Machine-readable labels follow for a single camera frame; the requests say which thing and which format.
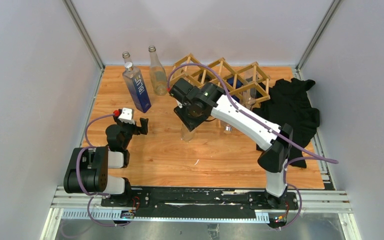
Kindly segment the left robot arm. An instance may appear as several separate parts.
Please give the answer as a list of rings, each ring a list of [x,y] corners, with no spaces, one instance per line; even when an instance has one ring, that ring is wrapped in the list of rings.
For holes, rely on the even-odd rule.
[[[65,192],[102,196],[110,203],[137,209],[141,199],[134,195],[130,181],[109,175],[109,170],[126,168],[130,161],[128,145],[133,136],[148,134],[149,120],[140,118],[139,122],[137,125],[117,118],[105,130],[105,146],[74,148],[63,179]]]

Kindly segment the blue square glass bottle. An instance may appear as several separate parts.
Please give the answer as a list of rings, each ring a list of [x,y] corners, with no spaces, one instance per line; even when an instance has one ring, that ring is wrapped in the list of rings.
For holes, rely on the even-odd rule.
[[[130,96],[137,110],[146,113],[152,106],[146,84],[141,70],[132,62],[124,64],[125,71],[122,74]]]

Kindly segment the clear glass bottle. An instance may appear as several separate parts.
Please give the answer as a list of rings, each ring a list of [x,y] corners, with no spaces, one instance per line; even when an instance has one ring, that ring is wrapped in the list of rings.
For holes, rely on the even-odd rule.
[[[153,91],[157,96],[164,96],[168,92],[168,79],[166,71],[159,61],[156,47],[154,45],[150,45],[148,47],[148,52],[150,56],[149,77]]]

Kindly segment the small clear bottle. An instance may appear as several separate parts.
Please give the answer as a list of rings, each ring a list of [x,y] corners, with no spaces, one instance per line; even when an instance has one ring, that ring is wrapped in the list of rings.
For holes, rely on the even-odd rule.
[[[189,143],[194,138],[196,130],[197,129],[195,128],[194,130],[189,131],[189,129],[185,125],[182,125],[180,130],[180,139],[184,142]]]

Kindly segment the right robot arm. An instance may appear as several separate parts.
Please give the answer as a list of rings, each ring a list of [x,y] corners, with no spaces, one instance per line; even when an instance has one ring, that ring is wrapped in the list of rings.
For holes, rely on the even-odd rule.
[[[293,135],[291,126],[279,126],[259,117],[211,82],[199,88],[180,78],[168,93],[177,101],[174,112],[189,132],[209,117],[214,117],[252,139],[262,150],[257,163],[266,172],[263,201],[272,209],[285,204],[287,184],[284,168],[292,146],[289,143]]]

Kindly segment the dark labelled clear bottle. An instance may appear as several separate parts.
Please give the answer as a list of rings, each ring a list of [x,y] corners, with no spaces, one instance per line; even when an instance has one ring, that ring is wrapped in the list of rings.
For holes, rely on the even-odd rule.
[[[131,71],[134,65],[133,65],[130,53],[128,51],[124,51],[122,53],[122,58],[124,60],[124,67],[129,71]]]

